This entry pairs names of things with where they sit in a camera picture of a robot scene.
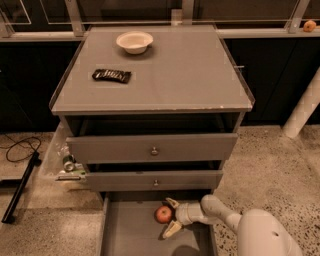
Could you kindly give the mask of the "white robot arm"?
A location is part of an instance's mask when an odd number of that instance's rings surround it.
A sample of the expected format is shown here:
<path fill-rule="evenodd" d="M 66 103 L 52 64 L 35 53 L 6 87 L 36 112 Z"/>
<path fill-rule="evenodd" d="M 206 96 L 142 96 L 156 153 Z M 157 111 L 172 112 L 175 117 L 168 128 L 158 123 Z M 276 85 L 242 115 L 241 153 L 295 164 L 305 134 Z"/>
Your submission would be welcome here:
<path fill-rule="evenodd" d="M 205 195 L 196 203 L 179 203 L 172 198 L 166 201 L 174 209 L 175 219 L 162 234 L 164 239 L 172 237 L 184 226 L 195 222 L 212 225 L 218 218 L 237 235 L 238 256 L 303 256 L 298 243 L 267 211 L 251 209 L 239 214 L 213 194 Z"/>

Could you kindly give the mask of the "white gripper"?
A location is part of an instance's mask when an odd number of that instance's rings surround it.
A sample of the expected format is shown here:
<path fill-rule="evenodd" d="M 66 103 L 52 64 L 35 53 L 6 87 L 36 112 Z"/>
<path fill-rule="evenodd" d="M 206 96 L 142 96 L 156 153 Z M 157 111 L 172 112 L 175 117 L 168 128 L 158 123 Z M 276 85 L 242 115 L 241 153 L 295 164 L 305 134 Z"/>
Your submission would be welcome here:
<path fill-rule="evenodd" d="M 162 234 L 163 239 L 172 237 L 182 229 L 182 225 L 190 225 L 194 222 L 200 222 L 204 215 L 199 203 L 182 203 L 167 197 L 166 201 L 175 210 L 177 221 L 171 221 Z"/>

